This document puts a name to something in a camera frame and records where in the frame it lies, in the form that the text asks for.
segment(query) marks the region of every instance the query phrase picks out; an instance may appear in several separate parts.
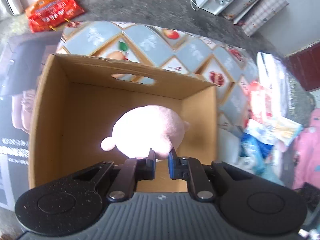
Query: cardboard box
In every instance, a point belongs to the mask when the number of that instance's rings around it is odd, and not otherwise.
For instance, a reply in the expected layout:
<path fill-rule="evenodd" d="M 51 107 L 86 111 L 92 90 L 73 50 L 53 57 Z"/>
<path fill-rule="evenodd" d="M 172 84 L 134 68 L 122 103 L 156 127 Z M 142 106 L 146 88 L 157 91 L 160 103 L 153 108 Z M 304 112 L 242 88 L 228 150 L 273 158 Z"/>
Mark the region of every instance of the cardboard box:
<path fill-rule="evenodd" d="M 153 85 L 113 78 L 133 74 Z M 216 90 L 213 84 L 139 63 L 77 55 L 49 55 L 34 106 L 30 135 L 30 187 L 36 187 L 101 161 L 123 163 L 115 147 L 104 152 L 101 141 L 113 125 L 139 106 L 171 108 L 190 123 L 178 156 L 210 164 L 216 158 Z M 142 181 L 138 191 L 186 191 L 170 180 L 167 161 L 156 164 L 156 179 Z"/>

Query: gray floor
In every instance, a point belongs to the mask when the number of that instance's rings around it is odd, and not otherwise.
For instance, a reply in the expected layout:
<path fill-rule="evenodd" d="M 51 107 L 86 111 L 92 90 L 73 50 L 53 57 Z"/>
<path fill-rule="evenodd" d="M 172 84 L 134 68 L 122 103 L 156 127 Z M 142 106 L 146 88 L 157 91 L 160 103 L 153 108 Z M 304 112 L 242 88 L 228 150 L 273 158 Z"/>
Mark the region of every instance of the gray floor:
<path fill-rule="evenodd" d="M 244 48 L 255 59 L 263 50 L 279 55 L 261 34 L 248 37 L 223 17 L 204 10 L 194 11 L 189 0 L 78 0 L 86 13 L 77 20 L 109 20 L 151 24 L 213 38 Z M 30 32 L 25 15 L 0 22 L 0 52 L 10 36 Z M 13 212 L 0 209 L 0 231 L 17 237 L 20 233 Z"/>

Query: metal screw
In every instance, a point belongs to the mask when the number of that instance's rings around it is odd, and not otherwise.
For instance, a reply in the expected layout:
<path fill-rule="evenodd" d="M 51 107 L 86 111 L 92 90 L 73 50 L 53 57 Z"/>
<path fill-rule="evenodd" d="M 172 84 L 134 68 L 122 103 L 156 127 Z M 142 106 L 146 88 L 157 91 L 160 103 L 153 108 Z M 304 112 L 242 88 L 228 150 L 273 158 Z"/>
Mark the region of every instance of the metal screw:
<path fill-rule="evenodd" d="M 210 191 L 203 190 L 203 191 L 198 192 L 197 196 L 201 199 L 209 199 L 209 198 L 213 197 L 213 194 Z"/>
<path fill-rule="evenodd" d="M 124 197 L 124 192 L 120 190 L 115 190 L 115 191 L 112 191 L 109 196 L 113 199 L 121 199 Z"/>

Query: stuffed animal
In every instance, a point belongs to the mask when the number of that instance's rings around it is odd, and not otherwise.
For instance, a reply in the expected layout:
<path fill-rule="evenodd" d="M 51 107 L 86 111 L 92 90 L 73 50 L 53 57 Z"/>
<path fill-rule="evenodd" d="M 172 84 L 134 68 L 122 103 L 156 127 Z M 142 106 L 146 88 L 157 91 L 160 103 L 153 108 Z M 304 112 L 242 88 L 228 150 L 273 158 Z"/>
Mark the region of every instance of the stuffed animal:
<path fill-rule="evenodd" d="M 163 106 L 143 106 L 125 113 L 114 125 L 112 137 L 101 143 L 104 151 L 115 146 L 129 158 L 148 157 L 150 149 L 164 160 L 183 140 L 189 123 L 176 112 Z"/>
<path fill-rule="evenodd" d="M 298 164 L 293 189 L 302 188 L 305 182 L 320 188 L 320 108 L 311 113 L 309 125 L 294 142 Z"/>

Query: pink jacket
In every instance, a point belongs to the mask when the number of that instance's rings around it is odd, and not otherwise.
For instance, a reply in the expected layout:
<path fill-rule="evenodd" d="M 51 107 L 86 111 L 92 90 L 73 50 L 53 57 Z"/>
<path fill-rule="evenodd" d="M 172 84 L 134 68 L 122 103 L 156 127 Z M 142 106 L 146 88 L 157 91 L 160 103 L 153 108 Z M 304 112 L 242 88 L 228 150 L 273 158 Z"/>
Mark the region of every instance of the pink jacket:
<path fill-rule="evenodd" d="M 294 149 L 300 159 L 292 188 L 301 188 L 308 182 L 320 189 L 320 108 L 313 110 L 310 127 L 295 139 Z"/>

